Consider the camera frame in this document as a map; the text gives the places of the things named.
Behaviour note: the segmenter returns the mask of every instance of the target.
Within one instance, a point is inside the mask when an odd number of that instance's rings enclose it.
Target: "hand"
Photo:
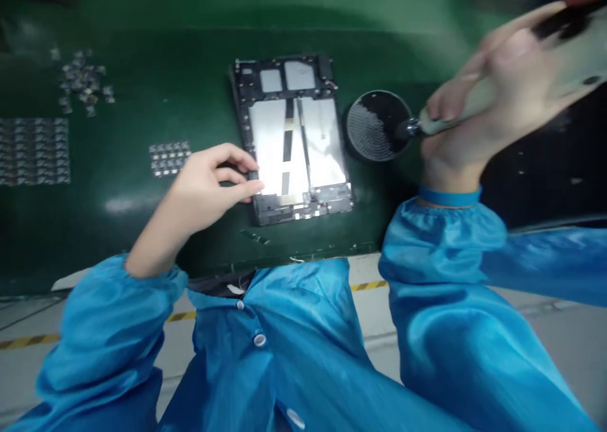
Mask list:
[[[164,198],[165,213],[184,234],[190,236],[208,228],[237,202],[251,202],[264,188],[260,180],[247,180],[222,163],[235,165],[241,173],[257,171],[253,157],[233,144],[221,144],[193,153]],[[222,187],[220,182],[231,182]]]
[[[530,28],[565,6],[564,2],[546,5],[491,32],[456,77],[428,100],[431,118],[454,120],[469,91],[485,74],[494,81],[498,94],[487,111],[423,141],[427,187],[451,193],[477,190],[485,165],[496,153],[594,90],[588,87],[559,100],[548,97],[555,67]]]
[[[133,277],[150,278],[169,271],[190,235],[211,226],[237,202],[250,202],[264,188],[260,180],[218,168],[225,162],[241,173],[259,169],[253,157],[233,144],[192,154],[126,260],[125,269]],[[234,186],[222,187],[220,182]]]

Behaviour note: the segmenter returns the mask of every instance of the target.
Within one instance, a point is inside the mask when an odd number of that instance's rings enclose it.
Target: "floor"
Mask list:
[[[398,381],[396,330],[388,310],[388,288],[377,286],[379,254],[355,256],[350,260],[350,284],[369,284],[354,291],[353,297],[365,346],[380,372]],[[60,284],[74,284],[82,274]],[[586,411],[607,431],[607,309],[538,295],[498,290],[531,323],[556,365],[578,396]],[[57,333],[64,302],[38,299],[14,305],[0,305],[0,342],[25,336]],[[175,304],[175,313],[192,311],[184,296]],[[168,405],[181,376],[192,357],[192,319],[165,324],[166,341],[156,365],[163,370],[164,382],[158,403],[160,416]],[[10,424],[37,398],[34,382],[45,355],[53,343],[27,348],[0,350],[0,428]]]

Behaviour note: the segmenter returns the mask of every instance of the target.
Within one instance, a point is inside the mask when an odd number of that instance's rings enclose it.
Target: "brush handle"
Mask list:
[[[557,32],[542,40],[540,45],[547,60],[556,64],[550,99],[559,99],[583,87],[598,87],[607,82],[607,8],[595,12],[588,27],[576,36],[561,40]],[[436,135],[489,109],[495,99],[495,84],[491,78],[483,78],[468,94],[458,119],[433,121],[424,108],[419,115],[420,129],[425,135]]]

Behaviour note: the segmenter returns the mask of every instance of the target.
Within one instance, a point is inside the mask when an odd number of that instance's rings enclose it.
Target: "hazard stripe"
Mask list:
[[[369,283],[360,283],[358,285],[352,285],[350,289],[352,291],[362,291],[362,290],[372,290],[373,288],[385,287],[388,284],[385,280],[380,280],[377,282],[369,282]]]
[[[388,282],[381,280],[368,283],[360,283],[359,285],[352,285],[350,289],[353,292],[372,290],[373,288],[381,288],[388,285]],[[173,323],[175,321],[183,321],[188,319],[195,319],[196,311],[181,312],[171,315],[166,322]],[[14,350],[19,348],[31,347],[33,345],[41,345],[43,343],[55,343],[59,341],[59,334],[42,334],[31,337],[19,337],[12,340],[0,341],[0,351],[3,350]]]

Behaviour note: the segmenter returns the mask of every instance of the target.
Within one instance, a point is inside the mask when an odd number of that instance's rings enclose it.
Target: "elastic cuff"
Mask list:
[[[419,185],[419,197],[432,204],[446,207],[470,207],[477,204],[481,198],[482,186],[471,194],[450,194],[437,192]]]

